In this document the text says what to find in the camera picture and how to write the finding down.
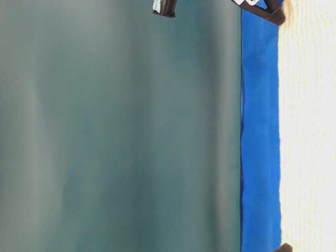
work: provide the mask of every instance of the blue fabric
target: blue fabric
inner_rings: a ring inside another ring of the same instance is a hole
[[[271,252],[281,243],[279,29],[246,11],[241,24],[241,250]]]

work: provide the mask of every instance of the metal clip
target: metal clip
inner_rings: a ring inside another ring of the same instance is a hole
[[[242,9],[251,12],[273,24],[281,25],[285,22],[286,17],[281,9],[278,0],[265,0],[267,8],[256,6],[259,0],[232,0]]]

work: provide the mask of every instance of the black plastic piece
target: black plastic piece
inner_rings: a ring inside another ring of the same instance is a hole
[[[242,2],[239,6],[242,9],[251,12],[273,24],[283,24],[286,20],[286,17],[281,9],[281,5],[279,4],[278,0],[265,0],[265,4],[267,5],[267,9],[261,8],[257,5],[249,5],[246,1]]]

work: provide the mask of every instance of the green fabric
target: green fabric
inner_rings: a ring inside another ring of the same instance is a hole
[[[239,251],[240,12],[0,1],[0,251]]]

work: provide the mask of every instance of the binder clip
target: binder clip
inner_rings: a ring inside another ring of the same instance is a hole
[[[256,5],[259,0],[232,1],[242,9],[245,9],[273,24],[281,25],[286,19],[278,0],[265,0],[267,5],[266,9]],[[154,14],[165,17],[175,17],[175,7],[176,0],[152,0],[152,9]]]
[[[281,25],[285,22],[286,17],[281,9],[278,0],[265,0],[267,8],[257,6],[259,0],[232,0],[240,8],[255,14],[275,25]]]
[[[152,0],[153,13],[165,17],[175,17],[176,0]]]

